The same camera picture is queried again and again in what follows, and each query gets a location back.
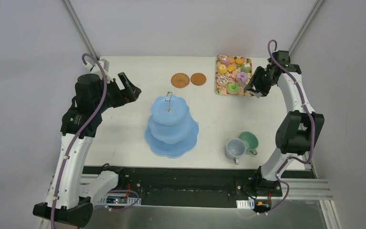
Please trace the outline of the green cupcake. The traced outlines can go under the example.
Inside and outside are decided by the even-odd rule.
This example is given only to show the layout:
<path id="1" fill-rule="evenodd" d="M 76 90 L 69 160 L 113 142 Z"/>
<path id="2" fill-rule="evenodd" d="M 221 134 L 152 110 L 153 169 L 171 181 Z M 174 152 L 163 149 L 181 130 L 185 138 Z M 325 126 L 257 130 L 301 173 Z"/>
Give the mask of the green cupcake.
<path id="1" fill-rule="evenodd" d="M 250 73 L 252 71 L 252 64 L 251 63 L 244 63 L 240 67 L 241 72 Z"/>

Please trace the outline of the purple sprinkled donut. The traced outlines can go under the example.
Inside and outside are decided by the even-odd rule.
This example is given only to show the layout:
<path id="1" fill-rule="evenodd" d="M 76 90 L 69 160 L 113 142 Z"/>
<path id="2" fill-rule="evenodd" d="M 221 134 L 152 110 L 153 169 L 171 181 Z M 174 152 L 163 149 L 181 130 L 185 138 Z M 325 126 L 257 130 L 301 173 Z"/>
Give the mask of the purple sprinkled donut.
<path id="1" fill-rule="evenodd" d="M 236 74 L 236 78 L 238 81 L 240 81 L 242 83 L 246 83 L 248 81 L 249 75 L 248 75 L 248 73 L 245 73 L 245 72 L 238 72 Z"/>

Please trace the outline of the green frosted donut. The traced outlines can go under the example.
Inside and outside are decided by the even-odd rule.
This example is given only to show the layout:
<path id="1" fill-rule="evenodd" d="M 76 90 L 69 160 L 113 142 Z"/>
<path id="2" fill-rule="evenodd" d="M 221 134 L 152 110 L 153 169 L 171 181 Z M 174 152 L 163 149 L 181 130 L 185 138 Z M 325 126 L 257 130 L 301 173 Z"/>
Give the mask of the green frosted donut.
<path id="1" fill-rule="evenodd" d="M 229 94 L 237 95 L 240 92 L 240 85 L 235 82 L 229 83 L 226 90 Z"/>

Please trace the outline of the white chocolate drizzle donut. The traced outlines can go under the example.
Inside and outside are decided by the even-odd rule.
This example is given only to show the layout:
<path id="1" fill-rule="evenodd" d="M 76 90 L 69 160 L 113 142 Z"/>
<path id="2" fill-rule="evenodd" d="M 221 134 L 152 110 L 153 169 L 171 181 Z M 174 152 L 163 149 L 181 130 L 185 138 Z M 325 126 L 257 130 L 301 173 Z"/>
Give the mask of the white chocolate drizzle donut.
<path id="1" fill-rule="evenodd" d="M 229 83 L 229 78 L 226 75 L 220 74 L 216 77 L 216 83 L 219 86 L 227 86 Z"/>

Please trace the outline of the yellow frosted donut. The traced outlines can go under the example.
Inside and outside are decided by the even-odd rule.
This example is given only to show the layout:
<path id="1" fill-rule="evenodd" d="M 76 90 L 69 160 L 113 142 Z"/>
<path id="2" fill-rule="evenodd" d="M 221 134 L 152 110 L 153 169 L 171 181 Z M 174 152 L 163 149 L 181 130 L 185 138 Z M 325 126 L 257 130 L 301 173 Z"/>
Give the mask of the yellow frosted donut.
<path id="1" fill-rule="evenodd" d="M 226 74 L 227 73 L 227 66 L 225 64 L 219 64 L 216 67 L 216 71 L 219 74 Z"/>

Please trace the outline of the metal serving tongs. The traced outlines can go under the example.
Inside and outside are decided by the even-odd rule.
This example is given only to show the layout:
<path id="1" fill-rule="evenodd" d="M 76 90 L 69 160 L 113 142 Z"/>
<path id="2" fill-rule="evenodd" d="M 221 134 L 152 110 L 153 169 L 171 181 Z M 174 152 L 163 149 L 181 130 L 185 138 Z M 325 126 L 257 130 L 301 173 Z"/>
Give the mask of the metal serving tongs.
<path id="1" fill-rule="evenodd" d="M 240 93 L 244 96 L 262 97 L 262 92 L 259 87 L 258 82 L 254 82 L 253 79 L 248 79 L 247 81 L 242 81 L 240 78 L 237 78 L 237 82 L 240 85 Z"/>

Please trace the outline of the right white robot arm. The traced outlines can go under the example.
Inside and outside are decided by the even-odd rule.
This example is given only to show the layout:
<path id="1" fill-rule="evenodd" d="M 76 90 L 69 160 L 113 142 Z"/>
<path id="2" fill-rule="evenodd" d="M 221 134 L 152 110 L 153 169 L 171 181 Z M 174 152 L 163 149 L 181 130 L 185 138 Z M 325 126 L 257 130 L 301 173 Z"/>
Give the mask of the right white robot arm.
<path id="1" fill-rule="evenodd" d="M 258 196 L 280 196 L 279 178 L 294 160 L 310 163 L 325 118 L 316 113 L 309 103 L 302 84 L 301 69 L 291 63 L 288 51 L 271 53 L 268 62 L 265 68 L 256 68 L 244 89 L 259 98 L 267 96 L 273 86 L 278 86 L 284 97 L 287 115 L 275 134 L 276 149 L 267 162 L 257 169 L 250 187 Z"/>

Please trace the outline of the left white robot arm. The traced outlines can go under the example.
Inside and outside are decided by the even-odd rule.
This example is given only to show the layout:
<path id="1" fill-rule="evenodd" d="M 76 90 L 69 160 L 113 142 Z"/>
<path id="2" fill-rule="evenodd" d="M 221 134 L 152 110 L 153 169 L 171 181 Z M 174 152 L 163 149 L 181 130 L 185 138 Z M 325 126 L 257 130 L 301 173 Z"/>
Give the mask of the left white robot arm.
<path id="1" fill-rule="evenodd" d="M 76 95 L 62 117 L 61 151 L 53 181 L 45 200 L 34 205 L 33 215 L 83 228 L 106 193 L 125 190 L 125 178 L 105 170 L 88 186 L 80 186 L 85 159 L 102 122 L 102 113 L 136 101 L 142 92 L 124 72 L 118 77 L 124 89 L 118 87 L 115 79 L 104 82 L 94 73 L 78 77 Z"/>

